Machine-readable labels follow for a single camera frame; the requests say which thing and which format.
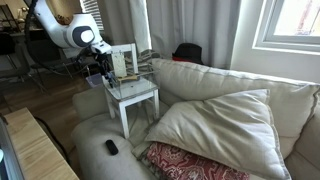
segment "white curtain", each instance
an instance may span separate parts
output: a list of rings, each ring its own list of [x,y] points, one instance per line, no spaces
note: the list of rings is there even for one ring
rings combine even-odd
[[[151,49],[145,0],[98,0],[105,36],[112,45],[136,43]]]
[[[240,0],[146,0],[152,49],[171,57],[179,44],[202,47],[204,64],[229,68]]]

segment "robotic arm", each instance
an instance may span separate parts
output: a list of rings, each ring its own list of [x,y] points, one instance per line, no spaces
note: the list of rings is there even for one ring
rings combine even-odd
[[[28,6],[32,1],[25,0]],[[111,50],[111,46],[102,40],[91,14],[75,14],[70,25],[60,25],[48,8],[46,0],[38,0],[34,14],[52,41],[61,48],[90,47],[90,50],[96,54],[105,54]]]

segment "remote control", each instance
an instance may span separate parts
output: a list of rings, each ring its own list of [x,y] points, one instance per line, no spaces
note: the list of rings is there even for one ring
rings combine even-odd
[[[107,145],[107,148],[108,148],[108,150],[109,150],[111,155],[118,154],[119,150],[118,150],[117,146],[113,143],[113,141],[111,139],[106,141],[106,145]]]

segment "patterned pillow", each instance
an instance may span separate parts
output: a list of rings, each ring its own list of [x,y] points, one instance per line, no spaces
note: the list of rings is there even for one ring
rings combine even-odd
[[[144,159],[153,165],[152,171],[160,179],[249,179],[247,173],[160,142],[154,142],[150,146]]]

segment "white side table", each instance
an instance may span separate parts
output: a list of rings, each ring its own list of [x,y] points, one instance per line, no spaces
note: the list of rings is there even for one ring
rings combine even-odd
[[[141,77],[138,81],[127,82],[120,87],[111,88],[108,81],[103,79],[111,118],[115,113],[120,117],[124,137],[129,138],[126,107],[143,100],[152,98],[154,118],[159,118],[159,87],[153,82]]]

